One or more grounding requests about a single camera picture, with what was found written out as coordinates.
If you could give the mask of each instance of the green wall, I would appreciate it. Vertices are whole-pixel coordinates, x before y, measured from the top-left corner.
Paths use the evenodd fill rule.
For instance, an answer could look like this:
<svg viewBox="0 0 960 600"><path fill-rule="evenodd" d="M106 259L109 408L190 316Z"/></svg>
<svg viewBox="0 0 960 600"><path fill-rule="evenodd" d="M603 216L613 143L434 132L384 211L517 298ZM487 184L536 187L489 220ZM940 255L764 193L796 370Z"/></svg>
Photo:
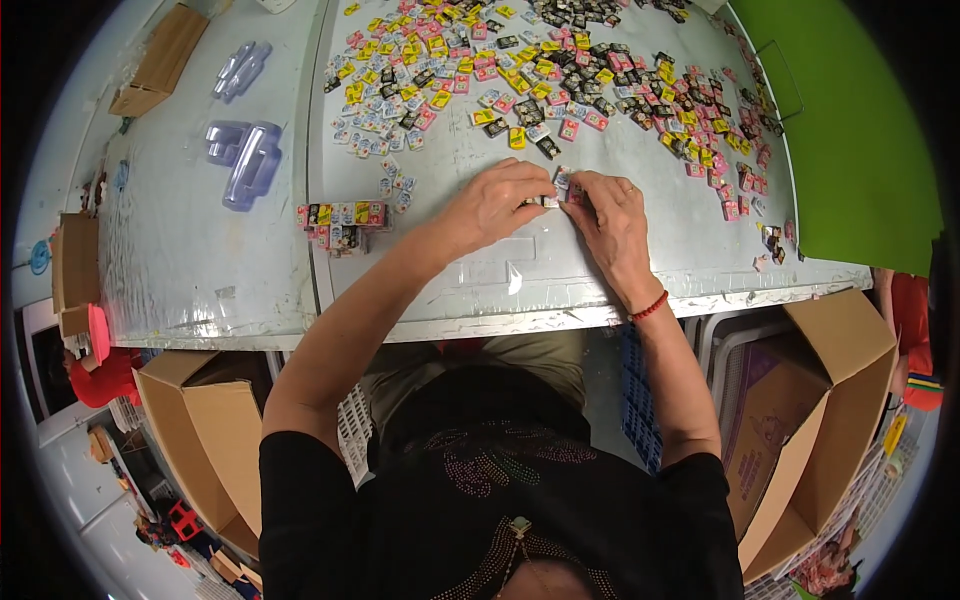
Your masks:
<svg viewBox="0 0 960 600"><path fill-rule="evenodd" d="M933 164L867 32L840 0L731 5L756 47L777 41L804 100L804 113L784 122L803 252L927 275L930 240L943 227ZM780 113L789 114L800 101L784 60L775 47L760 59Z"/></svg>

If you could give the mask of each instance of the white table surface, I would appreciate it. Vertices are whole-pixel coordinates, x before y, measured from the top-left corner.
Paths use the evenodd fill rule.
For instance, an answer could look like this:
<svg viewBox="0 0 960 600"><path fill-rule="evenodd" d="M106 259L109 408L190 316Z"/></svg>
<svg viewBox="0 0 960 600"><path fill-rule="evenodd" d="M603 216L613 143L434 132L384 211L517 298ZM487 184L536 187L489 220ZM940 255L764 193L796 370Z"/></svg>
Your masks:
<svg viewBox="0 0 960 600"><path fill-rule="evenodd" d="M330 56L346 49L349 33L366 33L370 20L395 10L396 2L368 2L353 15L344 16L343 8L350 3L340 0L336 11L330 7L322 33L307 162L308 182L314 190L312 202L376 198L377 181L383 177L376 156L363 160L349 155L345 146L332 143L330 122L339 116L345 100L342 87L323 94L324 67ZM520 0L508 0L506 4L518 13L528 8ZM642 54L651 65L653 56L663 51L677 60L679 71L688 64L698 64L707 71L730 66L739 76L739 87L749 84L750 72L735 38L715 30L695 7L690 10L691 17L678 25L664 12L631 5L620 13L623 22L615 29L589 24L591 42L626 43L633 54ZM728 10L725 8L721 15L732 18ZM496 20L507 24L497 36L530 29L547 38L550 29L545 23L530 26L519 15L510 21L499 16ZM418 179L418 186L413 205L396 218L393 233L373 238L372 251L366 256L328 259L326 252L313 250L322 308L365 273L403 233L436 214L473 175L507 156L534 161L551 173L562 164L628 177L637 184L646 198L652 267L670 291L670 304L678 316L779 304L854 285L870 286L867 268L810 258L801 262L785 240L786 260L782 266L770 262L763 273L754 270L754 258L765 253L756 222L782 226L796 214L785 139L764 134L773 150L764 218L754 213L727 223L715 191L704 180L686 176L684 164L661 146L656 130L645 132L627 115L617 113L602 133L582 124L571 144L556 135L559 121L547 121L563 151L551 162L529 141L524 151L515 152L507 145L506 133L491 140L470 124L469 114L480 109L476 98L489 88L509 90L502 79L480 84L471 77L470 94L454 95L425 133L425 148L418 153L405 150L394 155L402 172ZM605 97L615 100L610 86ZM729 80L724 81L724 98L736 115L734 84ZM515 115L511 113L507 120L516 126ZM723 141L721 152L731 165L725 180L734 187L738 160L759 171L756 152L745 158ZM512 237L450 265L414 300L388 341L597 326L618 320L604 285L585 259L574 227L560 210L551 210Z"/></svg>
<svg viewBox="0 0 960 600"><path fill-rule="evenodd" d="M175 93L108 144L112 182L100 210L100 278L112 342L152 348L268 349L296 344L317 308L308 246L294 214L305 198L306 115L325 2L270 14L236 0L210 21ZM210 97L227 56L245 41L273 53L230 105ZM283 128L269 193L247 213L221 204L229 169L204 160L216 119Z"/></svg>

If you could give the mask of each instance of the person in red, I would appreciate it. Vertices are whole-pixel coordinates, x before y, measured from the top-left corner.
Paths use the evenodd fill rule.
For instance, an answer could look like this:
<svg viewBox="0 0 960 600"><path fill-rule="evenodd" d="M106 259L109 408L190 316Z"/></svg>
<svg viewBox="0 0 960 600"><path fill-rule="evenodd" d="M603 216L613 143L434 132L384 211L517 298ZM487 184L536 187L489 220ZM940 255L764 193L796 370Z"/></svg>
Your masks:
<svg viewBox="0 0 960 600"><path fill-rule="evenodd" d="M880 315L900 341L900 360L890 392L910 406L930 411L943 400L944 388L933 372L927 321L926 277L874 269Z"/></svg>
<svg viewBox="0 0 960 600"><path fill-rule="evenodd" d="M90 408L100 408L119 396L129 396L131 401L139 398L133 382L134 363L141 364L139 349L111 348L99 367L93 354L77 360L70 350L63 351L63 367L70 375L73 392Z"/></svg>

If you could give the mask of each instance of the hand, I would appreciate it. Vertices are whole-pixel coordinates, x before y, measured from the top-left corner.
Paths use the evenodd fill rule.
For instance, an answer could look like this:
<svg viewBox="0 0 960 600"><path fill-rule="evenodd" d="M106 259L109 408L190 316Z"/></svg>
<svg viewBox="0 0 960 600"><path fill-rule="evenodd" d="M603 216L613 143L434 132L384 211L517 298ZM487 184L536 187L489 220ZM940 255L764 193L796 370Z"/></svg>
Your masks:
<svg viewBox="0 0 960 600"><path fill-rule="evenodd" d="M874 267L874 288L877 290L889 290L894 285L894 271L890 269L880 269Z"/></svg>
<svg viewBox="0 0 960 600"><path fill-rule="evenodd" d="M436 219L426 225L447 262L480 250L543 214L526 198L552 196L549 174L532 162L507 158L474 177Z"/></svg>
<svg viewBox="0 0 960 600"><path fill-rule="evenodd" d="M581 171L570 178L587 192L596 217L585 206L562 203L587 240L597 266L630 314L660 299L663 286L650 272L643 192L630 180Z"/></svg>

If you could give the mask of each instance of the black shirt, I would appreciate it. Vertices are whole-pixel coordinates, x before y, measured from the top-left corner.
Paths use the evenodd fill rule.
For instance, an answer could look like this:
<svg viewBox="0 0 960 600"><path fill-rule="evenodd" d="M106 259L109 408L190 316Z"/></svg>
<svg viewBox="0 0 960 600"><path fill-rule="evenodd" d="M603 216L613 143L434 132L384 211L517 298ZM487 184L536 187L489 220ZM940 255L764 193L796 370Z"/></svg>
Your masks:
<svg viewBox="0 0 960 600"><path fill-rule="evenodd" d="M567 563L598 599L742 598L729 488L695 454L651 477L589 446L589 426L526 371L463 367L411 395L382 436L376 477L298 432L260 445L265 595L493 598L510 523L531 558Z"/></svg>

